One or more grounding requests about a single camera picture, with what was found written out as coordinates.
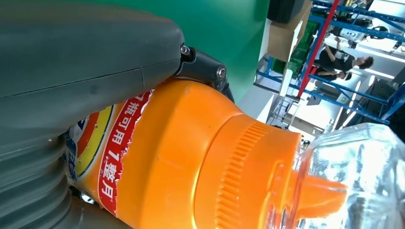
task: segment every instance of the blue shelving frame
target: blue shelving frame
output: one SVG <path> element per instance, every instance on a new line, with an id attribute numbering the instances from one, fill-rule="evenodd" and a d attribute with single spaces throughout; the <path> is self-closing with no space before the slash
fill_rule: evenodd
<path id="1" fill-rule="evenodd" d="M 318 1 L 318 0 L 313 0 L 313 4 L 316 6 L 321 6 L 321 7 L 313 7 L 312 8 L 312 12 L 320 12 L 320 11 L 324 11 L 324 12 L 328 12 L 330 11 L 330 8 L 332 7 L 331 3 L 328 2 L 323 2 L 323 1 Z M 400 17 L 396 17 L 396 16 L 391 16 L 391 15 L 386 15 L 386 14 L 381 14 L 381 13 L 377 13 L 375 11 L 367 11 L 364 9 L 358 9 L 358 8 L 351 8 L 351 7 L 345 7 L 345 6 L 338 6 L 337 7 L 338 11 L 345 11 L 345 12 L 352 12 L 352 13 L 356 13 L 358 15 L 365 15 L 365 16 L 369 16 L 369 17 L 374 17 L 374 18 L 378 18 L 380 20 L 382 20 L 383 22 L 393 26 L 394 28 L 405 32 L 405 28 L 402 27 L 401 25 L 398 25 L 397 23 L 405 23 L 405 19 L 404 18 L 400 18 Z M 325 23 L 325 18 L 323 17 L 318 17 L 318 16 L 314 16 L 314 15 L 310 15 L 309 16 L 309 20 L 310 21 L 314 21 L 320 24 L 319 27 L 319 32 L 323 29 L 324 26 L 335 26 L 335 27 L 340 27 L 340 28 L 345 28 L 345 29 L 349 29 L 349 30 L 353 30 L 353 31 L 358 31 L 358 32 L 363 32 L 372 36 L 376 36 L 376 37 L 381 37 L 381 38 L 387 38 L 387 39 L 391 39 L 391 40 L 395 40 L 395 41 L 399 41 L 399 42 L 405 42 L 405 37 L 403 35 L 398 35 L 398 34 L 392 34 L 389 32 L 384 32 L 384 31 L 377 31 L 377 30 L 372 30 L 372 29 L 368 29 L 368 28 L 364 28 L 361 26 L 356 26 L 354 24 L 350 24 L 350 23 L 345 23 L 345 22 L 341 22 L 341 21 L 331 21 L 330 24 Z M 317 37 L 314 41 L 314 44 L 319 42 L 319 39 L 323 39 L 323 37 Z M 312 46 L 310 52 L 309 52 L 309 57 L 311 57 L 314 52 L 317 52 L 315 50 L 315 45 Z M 307 61 L 304 64 L 302 73 L 298 79 L 298 85 L 295 84 L 290 84 L 289 86 L 291 88 L 297 89 L 299 90 L 300 88 L 302 88 L 305 85 L 302 85 L 303 82 L 303 78 L 305 77 L 305 72 L 308 69 L 308 62 Z M 268 66 L 266 69 L 265 73 L 262 72 L 257 72 L 258 75 L 269 78 L 271 80 L 274 80 L 276 82 L 281 83 L 281 79 L 277 78 L 277 77 L 273 77 L 270 76 L 270 72 L 271 69 Z M 357 114 L 359 115 L 363 115 L 365 117 L 368 117 L 370 119 L 373 119 L 375 121 L 381 122 L 383 124 L 388 125 L 389 124 L 389 117 L 392 116 L 403 104 L 405 104 L 405 84 L 403 84 L 402 86 L 400 86 L 400 88 L 388 99 L 382 99 L 382 98 L 378 98 L 375 96 L 372 96 L 370 94 L 366 94 L 366 93 L 360 93 L 360 92 L 356 92 L 353 89 L 344 87 L 342 85 L 333 83 L 331 81 L 325 80 L 323 78 L 314 76 L 314 75 L 308 75 L 309 78 L 312 79 L 316 79 L 322 83 L 327 83 L 333 87 L 335 87 L 340 93 L 342 93 L 345 97 L 348 98 L 349 101 L 352 101 L 352 98 L 346 93 L 346 92 L 351 92 L 351 93 L 356 93 L 360 96 L 362 96 L 363 98 L 372 100 L 372 101 L 376 101 L 379 102 L 382 106 L 381 106 L 381 111 L 378 115 L 374 115 L 369 113 L 365 108 L 363 108 L 360 104 L 358 104 L 356 101 L 353 101 L 353 106 L 349 107 L 347 104 L 341 103 L 339 101 L 336 101 L 330 97 L 321 95 L 318 93 L 318 91 L 308 91 L 308 90 L 304 90 L 305 93 L 308 93 L 312 96 L 318 97 L 322 100 L 328 101 L 332 104 L 336 104 L 338 106 L 341 106 L 343 108 L 349 109 L 351 111 L 355 111 Z"/>

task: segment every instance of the orange plastic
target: orange plastic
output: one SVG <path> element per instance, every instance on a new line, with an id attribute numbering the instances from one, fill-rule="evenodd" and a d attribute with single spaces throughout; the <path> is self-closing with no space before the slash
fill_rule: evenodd
<path id="1" fill-rule="evenodd" d="M 131 139 L 116 181 L 115 214 L 136 229 L 261 229 L 280 223 L 285 209 L 297 221 L 335 212 L 344 202 L 339 191 L 317 198 L 324 190 L 313 184 L 341 185 L 300 180 L 293 171 L 299 134 L 248 117 L 200 83 L 174 80 L 156 88 Z M 96 154 L 77 184 L 97 201 L 101 163 Z M 297 180 L 308 193 L 298 206 Z"/>

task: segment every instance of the detergent bottle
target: detergent bottle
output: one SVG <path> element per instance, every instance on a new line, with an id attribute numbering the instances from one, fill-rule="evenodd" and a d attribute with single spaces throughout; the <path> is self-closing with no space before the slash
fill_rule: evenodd
<path id="1" fill-rule="evenodd" d="M 71 182 L 135 229 L 293 228 L 346 198 L 307 175 L 300 141 L 209 86 L 168 80 L 72 126 L 65 157 Z"/>

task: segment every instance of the red pole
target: red pole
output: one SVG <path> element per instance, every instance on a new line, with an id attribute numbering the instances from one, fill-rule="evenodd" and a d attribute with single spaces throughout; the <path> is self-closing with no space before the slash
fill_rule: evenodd
<path id="1" fill-rule="evenodd" d="M 321 30 L 320 34 L 318 35 L 318 42 L 315 44 L 314 52 L 312 53 L 312 56 L 309 59 L 308 68 L 305 71 L 304 78 L 302 79 L 301 86 L 299 87 L 298 98 L 301 98 L 301 95 L 304 92 L 304 89 L 307 87 L 307 85 L 309 83 L 308 75 L 311 72 L 312 65 L 314 64 L 314 61 L 315 61 L 315 57 L 316 57 L 317 52 L 318 52 L 318 50 L 320 48 L 320 45 L 323 43 L 323 38 L 325 37 L 326 31 L 328 30 L 328 27 L 329 27 L 329 24 L 333 19 L 333 15 L 335 14 L 335 11 L 336 11 L 336 9 L 338 7 L 338 4 L 339 4 L 339 0 L 335 0 L 333 2 L 332 7 L 330 8 L 330 11 L 329 11 L 329 15 L 326 18 L 325 24 L 323 25 L 322 30 Z"/>

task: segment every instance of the black bracket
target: black bracket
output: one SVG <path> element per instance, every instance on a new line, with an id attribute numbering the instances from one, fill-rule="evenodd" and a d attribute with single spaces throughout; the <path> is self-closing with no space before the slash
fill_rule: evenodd
<path id="1" fill-rule="evenodd" d="M 173 77 L 191 79 L 206 84 L 234 102 L 226 78 L 225 65 L 193 47 L 181 47 L 180 67 Z"/>

